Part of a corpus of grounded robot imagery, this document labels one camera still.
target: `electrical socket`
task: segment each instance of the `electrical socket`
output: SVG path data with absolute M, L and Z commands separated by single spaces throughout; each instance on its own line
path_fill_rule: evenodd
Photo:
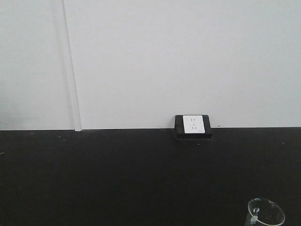
M 205 133 L 202 115 L 183 115 L 184 133 Z
M 192 128 L 191 127 L 191 133 L 189 133 L 189 131 L 186 130 L 186 132 L 184 131 L 184 123 L 183 121 L 185 120 L 185 127 L 189 128 L 190 123 L 192 122 L 191 119 L 195 119 L 196 121 L 198 121 L 198 119 L 200 120 L 200 125 L 197 125 L 195 127 L 197 128 Z M 198 129 L 198 128 L 203 128 L 202 125 L 204 125 L 204 130 L 205 132 L 201 133 L 202 130 Z M 175 119 L 174 119 L 174 130 L 175 130 L 175 134 L 176 134 L 176 138 L 179 140 L 190 140 L 190 139 L 210 139 L 212 138 L 212 131 L 211 131 L 211 127 L 210 127 L 210 120 L 209 120 L 209 116 L 206 114 L 202 114 L 202 115 L 176 115 Z

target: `black surface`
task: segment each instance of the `black surface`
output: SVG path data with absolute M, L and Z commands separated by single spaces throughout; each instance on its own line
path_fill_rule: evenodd
M 243 226 L 247 203 L 301 224 L 301 129 L 2 131 L 1 226 Z

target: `clear glass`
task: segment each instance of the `clear glass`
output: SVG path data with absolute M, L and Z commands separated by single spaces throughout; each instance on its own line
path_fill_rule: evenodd
M 279 226 L 284 223 L 283 210 L 268 199 L 252 199 L 248 209 L 245 226 Z

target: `vertical wall trim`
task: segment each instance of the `vertical wall trim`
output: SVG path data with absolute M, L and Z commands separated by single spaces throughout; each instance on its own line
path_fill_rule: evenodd
M 81 127 L 81 117 L 79 111 L 78 93 L 77 93 L 76 81 L 74 76 L 73 60 L 72 60 L 71 47 L 69 42 L 68 24 L 67 24 L 64 0 L 61 0 L 60 8 L 62 9 L 62 13 L 63 13 L 63 23 L 61 23 L 61 26 L 62 26 L 62 31 L 64 31 L 63 34 L 64 37 L 62 38 L 65 39 L 65 43 L 68 44 L 68 45 L 62 45 L 62 47 L 63 47 L 63 54 L 65 58 L 65 64 L 66 64 L 65 65 L 66 75 L 67 75 L 69 94 L 71 100 L 73 123 L 74 123 L 75 131 L 81 131 L 82 127 Z

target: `power outlet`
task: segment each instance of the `power outlet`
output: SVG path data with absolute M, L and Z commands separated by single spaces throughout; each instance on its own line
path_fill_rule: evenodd
M 205 133 L 202 115 L 183 115 L 184 133 Z

